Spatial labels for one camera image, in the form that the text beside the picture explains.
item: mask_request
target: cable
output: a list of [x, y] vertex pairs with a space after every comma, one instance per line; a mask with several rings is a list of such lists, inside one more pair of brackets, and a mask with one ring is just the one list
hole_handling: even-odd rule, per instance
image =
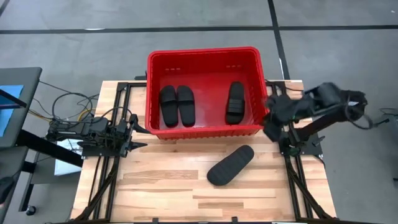
[[[270, 83], [270, 84], [273, 84], [273, 85], [275, 85], [275, 82], [272, 82], [272, 81], [269, 81], [268, 79], [264, 79], [266, 82], [268, 82], [268, 83]], [[288, 90], [292, 90], [292, 91], [303, 91], [303, 90], [295, 90], [295, 89], [293, 89], [293, 88], [289, 88], [289, 87], [287, 87], [286, 85], [284, 86], [284, 88], [286, 88], [286, 89], [288, 89]]]
[[325, 161], [323, 161], [323, 159], [319, 156], [319, 155], [313, 155], [315, 158], [317, 158], [319, 161], [321, 161], [321, 163], [323, 164], [323, 167], [326, 169], [326, 164]]
[[97, 178], [98, 166], [100, 166], [100, 161], [101, 161], [101, 156], [98, 157], [97, 165], [95, 165], [93, 184], [91, 185], [90, 196], [88, 197], [88, 203], [91, 202], [91, 196], [93, 196], [93, 189], [94, 189], [95, 179]]
[[50, 158], [52, 158], [52, 156], [48, 156], [48, 157], [46, 157], [46, 158], [44, 158], [44, 159], [38, 160], [38, 161], [36, 161], [36, 163], [42, 162], [42, 161], [44, 161], [44, 160], [46, 160], [46, 159], [50, 159]]
[[70, 209], [69, 214], [68, 214], [68, 218], [65, 220], [65, 222], [70, 220], [70, 215], [72, 214], [72, 209], [73, 209], [73, 207]]
[[44, 107], [42, 106], [42, 104], [40, 103], [39, 100], [36, 100], [35, 98], [33, 98], [33, 100], [36, 101], [36, 102], [38, 102], [38, 104], [39, 104], [39, 106], [42, 108], [42, 110], [43, 110], [46, 114], [48, 114], [49, 116], [51, 116], [51, 114], [50, 114], [49, 112], [47, 112], [47, 111], [44, 109]]
[[80, 115], [79, 115], [79, 117], [77, 118], [77, 121], [81, 121], [81, 117], [82, 117], [85, 113], [87, 113], [87, 112], [90, 112], [90, 110], [87, 109], [87, 110], [81, 112]]
[[[345, 108], [344, 108], [344, 114], [345, 114], [347, 120], [348, 120], [351, 124], [353, 124], [354, 126], [356, 126], [356, 127], [359, 128], [359, 129], [362, 129], [362, 130], [370, 130], [370, 129], [372, 129], [372, 128], [373, 128], [373, 120], [372, 120], [367, 114], [365, 114], [365, 113], [362, 112], [360, 109], [358, 109], [357, 107], [355, 107], [355, 106], [349, 106], [348, 103], [349, 103], [349, 96], [348, 96], [348, 99], [347, 99], [347, 104], [346, 104], [346, 106], [345, 106]], [[360, 126], [360, 125], [356, 124], [355, 121], [352, 120], [352, 119], [350, 118], [350, 116], [349, 116], [349, 114], [348, 114], [348, 108], [350, 108], [351, 110], [353, 110], [354, 112], [356, 112], [356, 113], [358, 113], [358, 114], [362, 114], [362, 116], [363, 116], [363, 117], [366, 119], [366, 121], [368, 122], [369, 126], [368, 126], [368, 127], [364, 127], [364, 126]]]
[[[89, 98], [91, 98], [92, 100], [98, 100], [98, 99], [95, 99], [95, 97], [96, 97], [96, 96], [99, 96], [99, 95], [100, 95], [100, 94], [98, 93], [98, 94], [89, 96]], [[85, 100], [86, 100], [86, 99], [80, 100], [79, 102], [77, 102], [77, 105], [81, 105], [80, 103], [83, 102], [83, 101], [85, 101]]]
[[72, 146], [72, 142], [70, 142], [70, 140], [69, 139], [67, 139], [68, 140], [68, 142], [69, 142], [69, 145], [70, 145], [70, 150], [72, 151], [72, 152], [76, 152], [77, 151], [77, 149], [74, 149], [73, 148], [73, 146]]
[[32, 114], [32, 115], [35, 116], [35, 117], [38, 117], [38, 118], [40, 118], [40, 119], [43, 119], [43, 120], [45, 120], [45, 121], [47, 121], [47, 122], [50, 122], [50, 121], [51, 121], [51, 118], [46, 118], [45, 116], [42, 116], [41, 114], [39, 114], [38, 112], [36, 112], [36, 111], [34, 111], [34, 110], [29, 110], [28, 113]]
[[44, 85], [51, 86], [52, 88], [56, 88], [56, 89], [58, 89], [58, 90], [64, 91], [65, 93], [71, 93], [71, 92], [68, 91], [68, 90], [64, 90], [63, 88], [59, 88], [59, 87], [53, 86], [53, 85], [48, 84], [48, 83], [46, 83], [46, 82], [43, 82], [43, 81], [39, 81], [39, 82], [40, 82], [40, 83], [43, 83]]
[[74, 123], [76, 123], [76, 124], [80, 124], [80, 123], [83, 123], [83, 124], [95, 124], [95, 123], [100, 122], [101, 119], [104, 118], [109, 112], [114, 111], [114, 110], [116, 110], [116, 109], [123, 109], [123, 108], [124, 108], [124, 107], [122, 107], [122, 106], [117, 106], [117, 107], [111, 108], [111, 109], [109, 109], [107, 112], [105, 112], [104, 114], [102, 114], [100, 117], [95, 117], [95, 118], [98, 118], [96, 121], [63, 121], [63, 122], [65, 122], [65, 123], [71, 123], [71, 124], [74, 124]]
[[87, 108], [87, 105], [88, 105], [88, 103], [89, 102], [87, 102], [87, 104], [86, 105], [81, 105], [81, 104], [79, 104], [79, 102], [76, 104], [76, 105], [78, 105], [78, 106], [82, 106], [83, 107], [83, 109], [81, 110], [81, 111], [79, 111], [79, 113], [77, 113], [77, 114], [74, 114], [74, 115], [72, 115], [72, 116], [69, 116], [69, 117], [67, 117], [66, 119], [70, 119], [70, 118], [72, 118], [72, 117], [74, 117], [74, 116], [78, 116], [78, 115], [81, 115], [82, 114], [82, 112], [84, 112], [84, 111], [86, 111], [86, 110], [89, 110], [88, 108]]
[[57, 101], [58, 101], [60, 98], [62, 98], [62, 97], [64, 97], [64, 96], [68, 96], [68, 95], [76, 95], [76, 96], [81, 96], [81, 97], [86, 98], [86, 99], [88, 100], [89, 104], [90, 104], [90, 110], [93, 109], [93, 102], [92, 102], [92, 100], [91, 100], [89, 97], [87, 97], [86, 95], [84, 95], [84, 94], [82, 94], [82, 93], [65, 93], [65, 94], [62, 94], [62, 95], [58, 96], [58, 97], [54, 100], [54, 102], [52, 103], [52, 107], [51, 107], [51, 112], [52, 112], [53, 119], [54, 119], [54, 120], [57, 120], [57, 121], [59, 121], [59, 122], [63, 122], [63, 123], [75, 123], [75, 124], [77, 125], [78, 123], [80, 123], [80, 121], [67, 121], [67, 120], [64, 120], [64, 119], [57, 118], [57, 116], [55, 115], [55, 104], [57, 103]]

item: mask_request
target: metal frame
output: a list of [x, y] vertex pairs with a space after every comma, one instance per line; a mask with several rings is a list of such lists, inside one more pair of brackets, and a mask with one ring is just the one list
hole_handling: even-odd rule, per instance
[[[286, 94], [286, 88], [285, 88], [285, 82], [278, 82], [278, 85], [280, 87], [280, 90], [282, 91], [282, 94]], [[122, 108], [122, 117], [126, 119], [127, 116], [127, 109], [129, 106], [129, 98], [130, 98], [130, 91], [132, 87], [145, 87], [146, 83], [118, 83], [117, 88], [116, 88], [116, 96], [114, 100], [114, 107], [119, 106], [120, 104], [120, 97], [122, 91], [126, 91], [124, 95], [124, 103], [123, 103], [123, 108]], [[277, 88], [275, 85], [271, 85], [272, 92], [276, 93]], [[116, 117], [117, 117], [117, 110], [114, 110], [112, 113], [112, 124], [115, 124], [116, 122]], [[294, 210], [294, 215], [295, 215], [295, 222], [303, 222], [303, 223], [341, 223], [341, 224], [354, 224], [354, 223], [360, 223], [360, 222], [347, 222], [347, 221], [340, 221], [339, 219], [332, 218], [329, 216], [322, 208], [317, 204], [316, 200], [312, 197], [311, 193], [307, 190], [307, 184], [305, 181], [305, 175], [304, 175], [304, 170], [303, 170], [303, 165], [301, 161], [300, 154], [295, 156], [295, 161], [297, 164], [297, 170], [298, 173], [294, 171], [292, 161], [290, 159], [289, 155], [284, 155], [285, 159], [285, 166], [286, 166], [286, 171], [287, 171], [287, 177], [289, 181], [289, 189], [290, 189], [290, 195], [292, 198], [292, 206]], [[98, 191], [93, 197], [92, 200], [90, 200], [88, 206], [84, 209], [81, 215], [79, 215], [76, 220], [72, 220], [72, 223], [82, 223], [82, 224], [88, 224], [88, 223], [110, 223], [111, 219], [111, 214], [112, 214], [112, 208], [113, 208], [113, 199], [114, 199], [114, 193], [115, 193], [115, 188], [116, 188], [116, 179], [118, 175], [118, 167], [119, 167], [119, 161], [120, 157], [115, 157], [114, 162], [112, 165], [112, 168], [108, 174], [108, 176], [105, 178], [106, 173], [108, 171], [108, 164], [109, 164], [109, 157], [104, 157], [104, 165], [101, 170], [101, 178], [99, 180], [100, 184], [98, 186]], [[301, 193], [303, 194], [303, 200], [305, 204], [305, 209], [306, 209], [306, 218], [301, 217], [300, 213], [300, 207], [299, 207], [299, 200], [297, 198], [297, 192], [295, 185], [300, 189]], [[100, 207], [101, 207], [101, 201], [103, 199], [103, 194], [105, 193], [106, 189], [109, 186], [109, 194], [108, 194], [108, 202], [105, 210], [105, 218], [98, 218], [99, 213], [100, 213]], [[315, 213], [320, 217], [321, 219], [315, 219], [313, 218], [312, 214], [312, 209], [314, 209]], [[89, 216], [94, 211], [94, 216], [92, 220], [89, 220]], [[134, 223], [140, 223], [140, 224], [150, 224], [151, 222], [134, 222]], [[159, 219], [154, 218], [153, 219], [153, 224], [159, 224]], [[169, 224], [185, 224], [185, 223], [200, 223], [200, 222], [170, 222]], [[223, 224], [223, 223], [231, 223], [231, 222], [207, 222], [207, 223], [214, 223], [214, 224]], [[237, 224], [238, 219], [236, 217], [233, 217], [232, 223]], [[266, 224], [266, 223], [271, 223], [271, 222], [242, 222], [242, 223], [258, 223], [258, 224]]]
[[[130, 99], [130, 92], [131, 88], [134, 87], [145, 87], [146, 82], [142, 83], [125, 83], [121, 82], [118, 83], [116, 87], [116, 96], [114, 99], [114, 107], [119, 106], [120, 104], [120, 98], [121, 98], [121, 93], [122, 91], [125, 91], [124, 95], [124, 101], [123, 101], [123, 108], [122, 108], [122, 117], [124, 119], [127, 118], [127, 109], [129, 107], [129, 99]], [[116, 117], [118, 115], [118, 110], [114, 110], [112, 112], [112, 118], [111, 118], [111, 124], [115, 125], [116, 124]], [[99, 179], [99, 185], [98, 185], [98, 190], [93, 199], [90, 199], [90, 202], [88, 206], [84, 209], [83, 213], [76, 217], [76, 220], [73, 220], [73, 223], [107, 223], [111, 219], [111, 214], [112, 214], [112, 207], [113, 207], [113, 198], [114, 198], [114, 193], [116, 189], [116, 177], [118, 176], [118, 168], [119, 168], [119, 161], [120, 157], [116, 156], [114, 157], [113, 165], [112, 168], [106, 176], [106, 173], [108, 171], [108, 165], [109, 165], [109, 156], [104, 156], [104, 162], [103, 166], [101, 169], [101, 176]], [[105, 210], [105, 218], [99, 219], [100, 215], [100, 208], [101, 208], [101, 201], [103, 199], [103, 194], [105, 193], [106, 189], [109, 186], [109, 194], [108, 194], [108, 202]], [[93, 219], [89, 220], [90, 214], [93, 212]]]

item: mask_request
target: black slide sandal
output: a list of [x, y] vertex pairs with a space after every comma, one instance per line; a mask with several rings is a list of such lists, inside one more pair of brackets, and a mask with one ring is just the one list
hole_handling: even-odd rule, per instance
[[178, 110], [174, 87], [171, 85], [163, 87], [159, 99], [164, 123], [169, 128], [176, 126], [178, 124]]
[[215, 186], [228, 184], [253, 159], [254, 151], [244, 145], [219, 161], [207, 173], [207, 179]]
[[192, 90], [187, 86], [179, 86], [177, 100], [182, 124], [185, 127], [192, 127], [195, 124], [195, 98]]
[[232, 82], [229, 88], [225, 121], [227, 124], [239, 124], [244, 116], [244, 88], [240, 82]]

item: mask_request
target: caster wheel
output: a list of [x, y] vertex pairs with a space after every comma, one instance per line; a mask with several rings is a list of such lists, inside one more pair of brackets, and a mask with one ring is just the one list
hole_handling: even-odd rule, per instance
[[25, 211], [25, 214], [26, 214], [27, 216], [31, 216], [31, 215], [34, 215], [35, 213], [36, 213], [36, 207], [35, 207], [35, 206], [28, 205], [28, 206], [27, 206], [27, 210]]

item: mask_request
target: black cable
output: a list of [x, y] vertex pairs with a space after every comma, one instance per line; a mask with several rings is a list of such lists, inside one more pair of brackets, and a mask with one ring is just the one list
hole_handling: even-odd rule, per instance
[[64, 90], [63, 88], [59, 88], [59, 87], [53, 86], [53, 85], [48, 84], [48, 83], [46, 83], [46, 82], [43, 82], [43, 81], [39, 81], [39, 82], [40, 82], [40, 83], [43, 83], [44, 85], [51, 86], [52, 88], [56, 88], [56, 89], [58, 89], [58, 90], [64, 91], [65, 93], [71, 93], [71, 92], [68, 91], [68, 90]]
[[72, 117], [74, 117], [74, 116], [78, 116], [78, 115], [80, 115], [82, 112], [84, 112], [84, 110], [88, 110], [88, 108], [87, 108], [87, 105], [88, 105], [90, 102], [87, 102], [87, 104], [86, 104], [86, 105], [81, 105], [81, 104], [79, 104], [79, 102], [78, 102], [76, 105], [78, 105], [78, 106], [82, 106], [82, 107], [83, 107], [83, 109], [82, 109], [81, 111], [79, 111], [79, 113], [77, 113], [77, 114], [74, 114], [74, 115], [72, 115], [72, 116], [69, 116], [69, 117], [67, 117], [67, 119], [69, 119], [69, 118], [72, 118]]
[[[98, 94], [89, 96], [89, 98], [91, 98], [92, 100], [98, 100], [98, 99], [95, 99], [95, 97], [96, 97], [96, 96], [99, 96], [99, 95], [100, 95], [100, 94], [98, 93]], [[85, 101], [85, 100], [86, 100], [86, 99], [80, 100], [80, 101], [77, 102], [76, 104], [77, 104], [77, 105], [81, 105], [81, 104], [79, 104], [79, 103], [81, 103], [81, 102], [83, 102], [83, 101]]]
[[42, 162], [42, 161], [44, 161], [44, 160], [46, 160], [46, 159], [50, 159], [50, 158], [52, 158], [52, 156], [48, 156], [48, 157], [46, 157], [46, 158], [44, 158], [44, 159], [38, 160], [38, 161], [36, 161], [36, 163]]
[[315, 158], [317, 158], [322, 164], [323, 164], [323, 167], [326, 169], [326, 164], [325, 164], [325, 161], [323, 161], [323, 159], [321, 158], [321, 157], [319, 157], [319, 155], [313, 155]]
[[[346, 104], [346, 106], [344, 108], [344, 114], [345, 114], [347, 120], [351, 124], [353, 124], [354, 126], [356, 126], [359, 129], [362, 129], [362, 130], [370, 130], [370, 129], [372, 129], [373, 128], [373, 120], [367, 114], [365, 114], [363, 111], [358, 109], [357, 107], [349, 106], [348, 103], [349, 103], [349, 96], [348, 96], [348, 99], [347, 99], [347, 104]], [[363, 116], [366, 119], [366, 121], [368, 122], [369, 126], [365, 127], [365, 126], [360, 126], [360, 125], [356, 124], [355, 121], [350, 118], [350, 116], [348, 114], [348, 108], [353, 110], [355, 113], [362, 114], [361, 116]]]
[[36, 101], [36, 102], [38, 102], [39, 106], [42, 108], [42, 110], [43, 110], [46, 114], [48, 114], [49, 116], [52, 116], [49, 112], [47, 112], [47, 111], [44, 109], [43, 105], [40, 103], [39, 100], [36, 100], [35, 98], [33, 98], [33, 100]]
[[70, 142], [70, 140], [69, 139], [67, 139], [68, 140], [68, 142], [69, 142], [69, 145], [70, 145], [70, 150], [72, 151], [72, 152], [76, 152], [77, 151], [77, 149], [74, 149], [73, 148], [73, 146], [72, 146], [72, 142]]
[[100, 161], [101, 161], [101, 156], [98, 157], [97, 165], [95, 165], [93, 184], [91, 185], [90, 196], [88, 197], [88, 203], [91, 202], [91, 196], [93, 196], [93, 189], [94, 189], [95, 179], [97, 178], [98, 167], [100, 166]]
[[104, 118], [109, 112], [114, 111], [114, 110], [116, 110], [116, 109], [123, 109], [123, 108], [124, 108], [124, 107], [122, 107], [122, 106], [117, 106], [117, 107], [111, 108], [111, 109], [109, 109], [107, 112], [105, 112], [104, 114], [102, 114], [100, 117], [95, 117], [94, 119], [97, 118], [96, 121], [63, 121], [63, 122], [65, 122], [65, 123], [71, 123], [71, 124], [74, 124], [74, 123], [76, 123], [76, 124], [80, 124], [80, 123], [84, 123], [84, 124], [95, 124], [95, 123], [100, 122], [101, 119]]
[[[79, 123], [82, 123], [82, 122], [81, 122], [81, 121], [67, 121], [67, 120], [64, 120], [64, 119], [60, 119], [60, 118], [58, 118], [58, 117], [55, 115], [55, 104], [57, 103], [57, 101], [58, 101], [60, 98], [62, 98], [62, 97], [64, 97], [64, 96], [68, 96], [68, 95], [76, 95], [76, 96], [81, 96], [81, 97], [86, 98], [86, 99], [88, 100], [89, 104], [90, 104], [90, 110], [93, 109], [93, 102], [91, 101], [91, 99], [90, 99], [89, 97], [87, 97], [86, 95], [84, 95], [84, 94], [82, 94], [82, 93], [65, 93], [65, 94], [62, 94], [62, 95], [58, 96], [58, 97], [54, 100], [54, 102], [52, 103], [52, 107], [51, 107], [51, 112], [52, 112], [53, 119], [56, 120], [56, 121], [58, 121], [58, 122], [61, 122], [61, 123], [73, 123], [74, 125], [72, 125], [72, 126], [69, 127], [69, 128], [72, 128], [72, 127], [74, 127], [74, 126], [76, 126], [76, 125], [78, 125]], [[88, 115], [89, 115], [89, 113], [87, 113], [86, 116], [82, 118], [82, 120], [84, 120], [85, 118], [87, 118]]]

